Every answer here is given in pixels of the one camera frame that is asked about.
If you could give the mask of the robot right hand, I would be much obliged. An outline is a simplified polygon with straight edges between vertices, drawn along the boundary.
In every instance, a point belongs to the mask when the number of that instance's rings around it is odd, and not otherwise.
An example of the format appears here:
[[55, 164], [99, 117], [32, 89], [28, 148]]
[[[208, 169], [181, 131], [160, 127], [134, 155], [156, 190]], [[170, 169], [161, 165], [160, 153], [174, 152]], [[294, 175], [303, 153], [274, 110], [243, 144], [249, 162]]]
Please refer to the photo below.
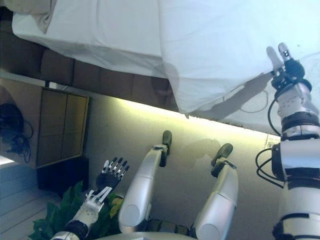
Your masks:
[[283, 62], [280, 61], [273, 47], [268, 46], [266, 48], [267, 56], [273, 67], [270, 73], [272, 74], [271, 85], [276, 90], [274, 97], [277, 99], [285, 91], [299, 83], [305, 85], [311, 92], [312, 85], [304, 78], [305, 69], [303, 65], [292, 57], [287, 45], [281, 42], [278, 45], [278, 51]]

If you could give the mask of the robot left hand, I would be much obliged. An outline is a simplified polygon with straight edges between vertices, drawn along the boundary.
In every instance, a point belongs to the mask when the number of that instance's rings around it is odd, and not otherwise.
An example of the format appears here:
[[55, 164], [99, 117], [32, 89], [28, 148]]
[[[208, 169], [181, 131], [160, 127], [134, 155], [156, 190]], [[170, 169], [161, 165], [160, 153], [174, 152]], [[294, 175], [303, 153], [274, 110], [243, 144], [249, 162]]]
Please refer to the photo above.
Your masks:
[[106, 160], [100, 174], [96, 178], [96, 187], [99, 190], [105, 187], [114, 189], [123, 179], [129, 168], [128, 162], [126, 160], [123, 161], [122, 157]]

